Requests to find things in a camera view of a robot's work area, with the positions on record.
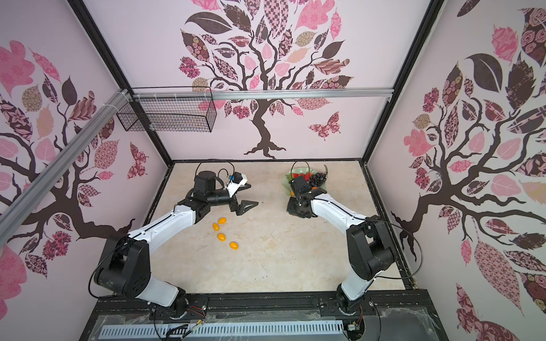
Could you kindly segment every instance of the butterfly decal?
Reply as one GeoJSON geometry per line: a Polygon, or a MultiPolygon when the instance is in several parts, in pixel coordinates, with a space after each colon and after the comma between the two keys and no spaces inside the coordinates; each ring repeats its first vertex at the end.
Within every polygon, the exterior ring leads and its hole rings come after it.
{"type": "Polygon", "coordinates": [[[144,152],[139,152],[138,148],[131,142],[131,154],[133,159],[135,159],[134,164],[129,169],[127,173],[127,179],[134,178],[135,176],[142,176],[146,174],[146,168],[143,166],[146,163],[146,159],[149,158],[144,154],[144,152]]]}
{"type": "Polygon", "coordinates": [[[330,133],[339,133],[340,131],[340,125],[338,124],[338,121],[340,120],[339,113],[340,112],[338,111],[333,114],[326,125],[313,124],[309,126],[309,129],[316,131],[318,136],[322,137],[324,141],[326,141],[326,137],[330,135],[330,133]]]}

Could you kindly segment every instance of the black metal beam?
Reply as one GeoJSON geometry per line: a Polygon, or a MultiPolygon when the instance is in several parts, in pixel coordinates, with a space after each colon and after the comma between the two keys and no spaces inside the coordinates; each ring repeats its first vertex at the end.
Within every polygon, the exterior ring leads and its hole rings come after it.
{"type": "Polygon", "coordinates": [[[425,12],[421,25],[419,26],[417,34],[413,39],[413,43],[409,49],[406,59],[404,60],[400,73],[398,73],[398,77],[394,82],[393,96],[383,108],[383,112],[381,113],[379,120],[377,121],[377,124],[373,129],[370,142],[368,142],[368,145],[366,146],[366,151],[364,151],[364,155],[362,156],[362,160],[365,163],[370,161],[373,150],[375,149],[377,142],[379,141],[379,138],[383,133],[383,129],[387,125],[390,114],[392,113],[394,106],[396,105],[396,102],[398,101],[398,98],[402,93],[402,90],[404,88],[404,85],[406,84],[410,72],[412,71],[413,66],[415,65],[415,62],[419,56],[419,53],[421,52],[421,49],[423,48],[423,45],[425,44],[425,41],[429,36],[430,30],[432,29],[434,22],[438,17],[438,13],[442,8],[443,2],[444,0],[431,0],[429,7],[425,12]]]}
{"type": "MultiPolygon", "coordinates": [[[[106,64],[106,67],[112,74],[112,77],[114,77],[114,80],[118,84],[118,86],[122,89],[127,89],[127,92],[133,96],[134,92],[131,89],[131,85],[127,81],[127,78],[123,74],[123,71],[120,68],[120,65],[117,63],[116,58],[114,58],[114,55],[112,54],[112,51],[108,47],[108,44],[104,40],[104,37],[100,33],[99,28],[97,27],[97,24],[93,20],[93,17],[87,10],[87,7],[85,6],[83,0],[67,0],[70,4],[70,7],[72,7],[72,11],[74,11],[74,14],[78,19],[80,20],[81,25],[83,26],[85,32],[87,32],[87,35],[91,39],[91,42],[93,42],[93,45],[99,52],[100,56],[102,57],[104,64],[106,64]]],[[[146,132],[148,133],[148,136],[152,140],[153,145],[156,147],[159,155],[163,158],[163,161],[167,164],[167,166],[170,166],[171,163],[173,163],[172,159],[169,156],[169,153],[167,152],[167,149],[165,149],[165,146],[163,145],[161,139],[157,135],[157,133],[153,130],[150,130],[150,120],[148,117],[144,114],[144,109],[140,106],[140,103],[136,101],[131,102],[131,106],[133,107],[133,110],[135,111],[137,117],[141,121],[142,125],[144,126],[144,129],[146,129],[146,132]]]]}
{"type": "MultiPolygon", "coordinates": [[[[376,207],[377,214],[381,217],[381,219],[385,220],[386,222],[389,222],[390,220],[388,217],[388,213],[385,210],[385,205],[383,204],[381,197],[379,196],[379,192],[377,191],[377,187],[375,186],[375,182],[373,181],[373,178],[367,163],[361,160],[360,168],[362,169],[362,173],[364,174],[364,178],[366,179],[366,184],[368,185],[368,190],[370,191],[370,195],[373,200],[373,205],[376,207]]],[[[398,242],[398,239],[396,238],[396,235],[394,234],[394,230],[392,226],[389,226],[389,234],[390,234],[390,238],[393,240],[393,245],[396,249],[394,260],[396,261],[398,271],[400,272],[400,277],[406,277],[411,274],[411,269],[408,267],[406,258],[403,256],[402,248],[400,247],[400,243],[398,242]]],[[[404,283],[404,287],[406,289],[413,289],[417,287],[413,278],[404,278],[402,282],[404,283]]]]}

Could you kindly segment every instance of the tree wall decal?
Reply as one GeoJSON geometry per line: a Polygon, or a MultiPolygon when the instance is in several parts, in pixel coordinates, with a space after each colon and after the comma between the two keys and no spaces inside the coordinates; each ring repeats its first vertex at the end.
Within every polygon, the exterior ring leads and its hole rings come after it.
{"type": "MultiPolygon", "coordinates": [[[[544,27],[546,10],[521,11],[525,15],[526,32],[544,27]]],[[[533,143],[534,147],[546,143],[543,125],[546,105],[536,105],[536,101],[526,105],[535,91],[539,91],[535,98],[541,94],[528,62],[538,63],[537,69],[542,74],[543,51],[526,48],[529,41],[522,37],[521,50],[516,54],[518,35],[509,27],[495,27],[492,43],[499,58],[513,57],[508,72],[496,57],[478,53],[467,58],[473,62],[473,77],[463,76],[456,64],[442,93],[433,88],[424,96],[424,113],[413,121],[416,129],[403,140],[416,157],[409,168],[415,170],[415,183],[421,192],[417,208],[411,220],[404,220],[394,212],[392,215],[410,232],[402,231],[400,239],[402,246],[406,240],[417,260],[413,234],[420,229],[429,209],[440,207],[438,219],[447,218],[448,233],[461,226],[464,262],[471,262],[474,248],[473,258],[484,278],[520,310],[518,278],[521,277],[527,293],[546,313],[545,277],[529,274],[529,279],[525,279],[529,270],[545,270],[543,262],[527,251],[543,247],[546,236],[522,231],[523,226],[508,226],[503,221],[515,216],[546,224],[541,212],[530,212],[525,206],[530,201],[546,204],[546,183],[540,179],[546,176],[546,153],[528,155],[534,152],[527,151],[533,143]],[[473,95],[474,85],[485,90],[479,92],[484,98],[473,95]],[[488,99],[489,92],[496,93],[491,98],[498,99],[497,94],[506,97],[510,108],[488,99]],[[522,175],[529,180],[517,181],[522,175]],[[495,209],[482,208],[491,204],[495,209]],[[471,228],[475,229],[477,240],[469,235],[471,228]],[[499,251],[485,242],[485,236],[497,247],[515,246],[522,250],[499,251]],[[541,281],[536,283],[538,286],[530,284],[535,278],[541,281]]]]}
{"type": "MultiPolygon", "coordinates": [[[[10,46],[12,50],[17,51],[17,59],[11,62],[9,57],[8,59],[0,58],[8,64],[3,65],[5,67],[3,69],[5,72],[2,75],[3,83],[10,80],[10,72],[17,72],[17,69],[9,67],[9,63],[27,65],[27,69],[30,68],[28,66],[30,63],[34,67],[32,62],[24,60],[26,53],[22,43],[11,41],[10,46]]],[[[3,47],[0,47],[0,55],[5,51],[3,47]]],[[[43,81],[38,81],[37,85],[23,92],[21,102],[26,112],[14,105],[13,99],[7,100],[0,95],[0,110],[7,122],[3,131],[9,131],[0,133],[0,165],[11,169],[9,173],[0,172],[0,191],[15,189],[15,195],[12,197],[0,195],[0,202],[7,206],[12,205],[30,183],[38,177],[39,163],[47,166],[56,154],[66,147],[69,130],[73,129],[76,134],[80,132],[81,128],[76,122],[91,119],[97,110],[92,91],[89,91],[86,97],[78,99],[78,94],[70,78],[61,83],[57,69],[47,58],[35,52],[33,52],[33,57],[42,68],[44,78],[43,81]],[[58,81],[59,85],[55,86],[50,77],[54,82],[58,81]],[[55,129],[51,108],[56,111],[54,115],[59,115],[57,117],[62,122],[61,128],[55,129]],[[36,127],[33,127],[29,116],[32,117],[36,114],[38,114],[36,127]],[[25,180],[24,185],[21,185],[21,179],[25,180]]],[[[33,82],[32,79],[30,81],[23,79],[15,86],[32,84],[33,82]]],[[[23,254],[21,257],[24,258],[25,265],[29,270],[47,277],[47,261],[67,254],[70,242],[74,240],[73,237],[76,237],[74,232],[78,239],[108,238],[111,235],[126,234],[131,228],[134,219],[127,226],[116,230],[110,225],[86,222],[82,214],[83,207],[85,210],[93,207],[90,197],[100,194],[92,187],[92,183],[109,180],[114,175],[107,170],[117,155],[118,140],[108,140],[113,132],[114,124],[112,118],[95,136],[86,150],[72,163],[72,166],[63,174],[57,184],[51,188],[50,193],[54,200],[26,218],[22,226],[30,225],[32,226],[31,230],[16,234],[8,240],[9,243],[18,238],[25,238],[26,243],[19,254],[23,254]],[[92,167],[90,167],[91,160],[94,161],[92,167]],[[94,173],[84,174],[87,170],[95,167],[98,170],[94,173]]]]}
{"type": "MultiPolygon", "coordinates": [[[[345,88],[352,78],[337,75],[349,64],[349,59],[334,60],[343,44],[343,41],[333,41],[342,26],[337,10],[331,16],[328,14],[334,8],[334,0],[324,3],[321,0],[264,0],[261,16],[257,15],[260,0],[245,0],[244,5],[239,1],[220,2],[222,8],[216,1],[192,2],[209,10],[195,13],[186,21],[186,24],[197,24],[209,34],[196,35],[186,32],[186,28],[181,30],[183,42],[196,61],[182,57],[179,69],[194,79],[194,91],[201,91],[198,86],[210,86],[214,91],[246,91],[259,87],[262,90],[345,88]],[[295,12],[289,10],[289,2],[294,4],[290,6],[294,6],[295,12]],[[227,20],[211,12],[214,10],[221,10],[227,20]],[[293,25],[287,28],[292,13],[298,11],[294,29],[293,25]],[[325,23],[329,23],[328,27],[319,29],[319,25],[325,23]],[[299,33],[294,40],[293,33],[299,27],[311,31],[299,33]],[[233,37],[218,42],[217,36],[227,32],[233,37]],[[198,77],[201,72],[207,72],[211,78],[198,77]],[[334,76],[316,79],[319,78],[316,74],[334,76]]],[[[239,119],[250,118],[258,129],[261,140],[245,155],[262,151],[264,156],[275,159],[270,151],[286,149],[271,141],[263,116],[266,113],[284,115],[288,108],[296,115],[303,115],[302,109],[315,110],[330,103],[325,98],[295,102],[281,98],[248,99],[216,101],[215,105],[217,109],[224,108],[226,117],[233,114],[239,119]]],[[[309,128],[317,131],[318,126],[314,124],[309,128]]],[[[320,137],[337,131],[329,125],[320,126],[320,137]]]]}

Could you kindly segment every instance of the pink wall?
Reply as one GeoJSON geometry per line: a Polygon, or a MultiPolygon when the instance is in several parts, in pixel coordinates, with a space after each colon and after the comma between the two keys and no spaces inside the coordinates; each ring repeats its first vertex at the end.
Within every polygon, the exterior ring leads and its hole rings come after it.
{"type": "MultiPolygon", "coordinates": [[[[428,3],[124,0],[87,6],[133,87],[210,85],[215,91],[238,91],[292,89],[300,82],[303,89],[391,87],[428,3]],[[275,11],[284,20],[276,20],[275,11]],[[210,24],[204,16],[224,24],[210,24]],[[265,30],[272,33],[270,43],[250,41],[265,30]],[[235,50],[239,55],[230,55],[235,50]]],[[[321,100],[316,105],[259,101],[255,111],[251,99],[216,101],[212,133],[159,135],[174,159],[361,157],[384,98],[321,100]],[[271,113],[271,104],[282,114],[271,113]],[[336,112],[339,121],[327,125],[336,112]]]]}
{"type": "Polygon", "coordinates": [[[543,1],[449,1],[370,161],[451,340],[544,339],[545,27],[543,1]]]}
{"type": "MultiPolygon", "coordinates": [[[[1,10],[4,211],[117,86],[65,1],[1,10]]],[[[115,117],[105,126],[0,250],[2,339],[79,338],[104,238],[140,226],[165,170],[145,133],[126,133],[115,117]]]]}

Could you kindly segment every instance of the black mesh basket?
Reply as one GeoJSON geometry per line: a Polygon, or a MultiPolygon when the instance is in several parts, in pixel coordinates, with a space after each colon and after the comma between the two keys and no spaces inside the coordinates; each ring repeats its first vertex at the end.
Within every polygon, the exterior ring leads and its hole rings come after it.
{"type": "Polygon", "coordinates": [[[117,118],[126,131],[145,130],[137,115],[141,113],[149,120],[150,130],[210,133],[216,119],[216,108],[210,87],[186,88],[191,88],[193,92],[178,94],[173,92],[172,97],[170,94],[168,96],[136,94],[132,101],[119,110],[117,118]]]}

